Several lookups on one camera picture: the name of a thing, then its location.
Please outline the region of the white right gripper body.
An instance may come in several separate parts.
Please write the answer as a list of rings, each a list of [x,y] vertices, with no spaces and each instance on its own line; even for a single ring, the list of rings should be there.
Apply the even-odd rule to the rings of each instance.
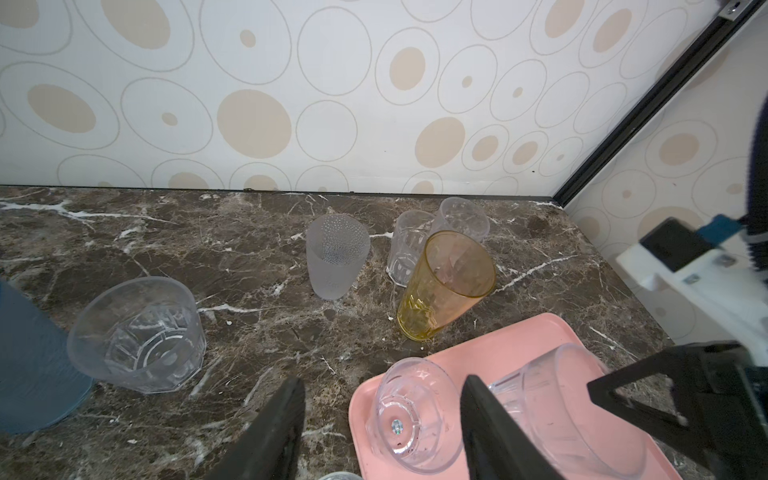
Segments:
[[[727,340],[662,350],[588,383],[591,401],[707,468],[718,479],[767,476],[767,285],[721,243],[741,225],[693,229],[668,218],[617,259],[647,290],[667,284],[708,314]],[[670,382],[667,413],[620,394],[653,376]]]

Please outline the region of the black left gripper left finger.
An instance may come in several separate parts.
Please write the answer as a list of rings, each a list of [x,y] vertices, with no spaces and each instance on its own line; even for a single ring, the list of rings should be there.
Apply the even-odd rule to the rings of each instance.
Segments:
[[[305,422],[305,385],[285,380],[208,479],[294,479]]]

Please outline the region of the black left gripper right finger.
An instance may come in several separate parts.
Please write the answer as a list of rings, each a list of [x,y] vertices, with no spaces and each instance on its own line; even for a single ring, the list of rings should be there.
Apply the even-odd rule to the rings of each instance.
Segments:
[[[471,479],[562,477],[476,375],[462,386],[460,418]]]

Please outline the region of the clear small round glass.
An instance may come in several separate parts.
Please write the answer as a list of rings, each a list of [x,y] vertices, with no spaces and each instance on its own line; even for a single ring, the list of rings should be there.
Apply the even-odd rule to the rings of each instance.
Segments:
[[[363,480],[363,478],[352,472],[336,471],[322,476],[319,480]]]

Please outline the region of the clear ribbed small glass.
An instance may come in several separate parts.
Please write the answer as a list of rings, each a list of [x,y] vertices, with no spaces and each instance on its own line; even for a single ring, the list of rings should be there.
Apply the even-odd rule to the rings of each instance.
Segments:
[[[567,343],[489,385],[528,438],[563,473],[638,479],[644,434],[595,405],[587,384],[609,369],[586,348]]]

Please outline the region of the pink plastic tray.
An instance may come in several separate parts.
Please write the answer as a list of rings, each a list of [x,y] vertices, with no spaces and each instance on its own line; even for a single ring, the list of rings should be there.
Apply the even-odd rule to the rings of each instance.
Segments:
[[[469,375],[476,375],[490,385],[520,369],[528,362],[567,343],[584,347],[574,331],[561,318],[547,313],[496,330],[423,359],[439,365],[453,380],[461,395],[462,386]],[[371,413],[376,389],[384,374],[364,382],[355,391],[349,406],[349,423],[362,476],[366,479],[469,478],[464,443],[463,450],[455,463],[436,475],[414,474],[377,457],[372,452],[366,433],[366,421]],[[644,473],[638,479],[675,478],[676,470],[650,436],[643,434],[646,444],[646,465]],[[551,461],[549,462],[568,479],[611,479],[563,473]]]

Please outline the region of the clear wide faceted tumbler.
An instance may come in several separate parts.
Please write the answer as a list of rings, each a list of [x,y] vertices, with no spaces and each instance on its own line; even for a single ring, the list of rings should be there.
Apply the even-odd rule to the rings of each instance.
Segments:
[[[67,339],[68,357],[80,372],[143,394],[181,389],[202,368],[206,346],[192,292],[157,276],[100,294]]]

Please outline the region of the clear faceted short tumbler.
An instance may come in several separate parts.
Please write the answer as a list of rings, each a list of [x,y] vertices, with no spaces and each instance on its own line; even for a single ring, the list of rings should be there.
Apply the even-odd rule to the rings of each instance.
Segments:
[[[455,231],[480,243],[490,231],[490,221],[482,208],[460,197],[444,199],[437,210],[430,235],[439,231]]]

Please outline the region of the yellow translucent tall glass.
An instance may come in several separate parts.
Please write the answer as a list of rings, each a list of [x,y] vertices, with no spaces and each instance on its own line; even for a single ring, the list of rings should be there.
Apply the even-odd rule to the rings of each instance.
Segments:
[[[488,296],[495,284],[495,264],[480,243],[459,232],[439,231],[426,241],[396,319],[408,338],[429,340]]]

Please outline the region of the frosted dotted tumbler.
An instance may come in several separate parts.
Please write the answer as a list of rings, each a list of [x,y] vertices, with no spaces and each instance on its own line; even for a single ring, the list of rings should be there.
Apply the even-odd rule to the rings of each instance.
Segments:
[[[351,288],[370,251],[367,228],[346,214],[326,214],[306,231],[306,257],[313,291],[337,300]]]

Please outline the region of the clear tall faceted glass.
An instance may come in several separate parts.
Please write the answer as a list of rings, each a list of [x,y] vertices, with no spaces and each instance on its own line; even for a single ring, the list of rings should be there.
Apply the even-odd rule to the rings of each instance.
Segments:
[[[395,222],[386,272],[398,286],[406,287],[429,236],[435,216],[421,210],[402,213]]]

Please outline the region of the blue translucent tall cup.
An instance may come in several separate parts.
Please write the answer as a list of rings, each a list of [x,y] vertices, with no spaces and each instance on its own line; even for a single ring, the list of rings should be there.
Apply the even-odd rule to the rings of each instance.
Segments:
[[[75,410],[91,377],[67,354],[67,333],[7,282],[1,283],[1,431],[33,432]]]

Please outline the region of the black corner frame post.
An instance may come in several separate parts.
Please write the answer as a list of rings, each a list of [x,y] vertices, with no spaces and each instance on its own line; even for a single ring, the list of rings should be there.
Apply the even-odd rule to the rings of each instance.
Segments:
[[[662,75],[648,92],[640,97],[575,173],[557,190],[552,197],[554,203],[561,207],[571,203],[676,95],[766,8],[765,0],[723,1],[715,18],[694,35],[693,40],[672,64],[662,71]]]

